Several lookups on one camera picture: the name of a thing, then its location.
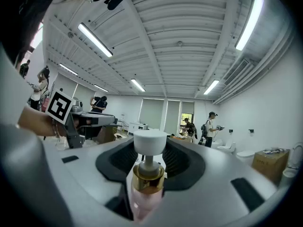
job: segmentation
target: white t-shirt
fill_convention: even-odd
[[[216,131],[211,132],[210,129],[213,129],[214,125],[213,125],[213,121],[208,120],[206,123],[206,130],[207,130],[207,137],[211,137],[213,138],[216,134]]]
[[[43,94],[46,91],[46,87],[47,87],[47,79],[40,82],[38,88],[40,88],[41,90],[39,92],[33,92],[31,99],[33,99],[34,101],[39,101],[41,94]]]

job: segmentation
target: white toilet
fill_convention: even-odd
[[[289,158],[287,168],[283,171],[279,187],[289,185],[296,176],[303,159],[303,142],[296,143]]]
[[[218,146],[217,150],[223,151],[228,154],[232,154],[236,149],[236,143],[232,141],[232,138],[230,138],[225,146]]]
[[[251,166],[252,165],[252,161],[254,159],[255,156],[255,152],[252,150],[245,150],[245,151],[241,151],[238,152],[236,157],[243,163]]]
[[[216,149],[218,146],[222,146],[222,145],[223,145],[222,140],[221,139],[217,139],[216,141],[212,142],[212,147],[211,148]]]

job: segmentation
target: man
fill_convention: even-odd
[[[92,96],[90,98],[90,105],[92,107],[91,112],[96,112],[96,113],[101,113],[103,112],[103,110],[106,109],[107,106],[107,97],[103,96],[103,97],[98,97],[98,96]]]
[[[190,123],[188,121],[188,118],[185,118],[184,122],[186,123],[185,129],[188,132],[188,136],[193,137],[193,135],[195,134],[195,138],[197,139],[197,129],[196,129],[195,125],[193,123]]]
[[[213,125],[213,120],[216,118],[216,116],[218,116],[218,115],[215,114],[214,112],[210,112],[208,120],[206,122],[207,137],[206,137],[205,146],[209,147],[209,148],[212,146],[212,142],[213,142],[213,138],[215,136],[215,132],[217,130],[219,130],[217,128],[214,129],[214,125]]]
[[[27,72],[28,72],[28,65],[30,64],[30,60],[27,60],[26,63],[22,64],[21,67],[20,67],[20,75],[25,78],[25,76],[27,75]]]

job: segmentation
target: fluorescent light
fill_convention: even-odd
[[[76,72],[74,72],[73,70],[67,68],[66,66],[62,65],[62,63],[60,63],[60,66],[63,67],[64,69],[68,70],[70,73],[74,74],[74,75],[78,75]]]
[[[218,80],[215,80],[215,81],[209,86],[209,88],[204,92],[204,95],[209,94],[209,92],[210,92],[211,90],[213,90],[213,88],[214,88],[218,83],[219,83],[219,81],[218,81]]]
[[[139,83],[136,81],[136,79],[131,80],[141,91],[145,92],[145,90],[139,85]]]
[[[84,23],[79,24],[78,29],[86,35],[107,57],[112,57],[113,53],[87,28]]]
[[[236,49],[242,51],[244,46],[246,45],[248,39],[250,38],[252,31],[254,30],[258,18],[260,16],[264,0],[253,0],[252,10],[250,13],[250,17],[245,26],[244,32],[242,32],[240,39],[236,43]]]
[[[99,89],[101,89],[101,90],[103,90],[103,91],[106,91],[106,92],[108,93],[108,91],[105,90],[104,88],[101,88],[101,87],[99,87],[99,86],[97,86],[97,85],[94,85],[94,86],[97,87],[97,88],[99,88]]]

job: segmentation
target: cap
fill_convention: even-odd
[[[210,112],[210,113],[209,113],[209,117],[212,116],[213,114],[214,114],[215,116],[218,116],[215,112]]]

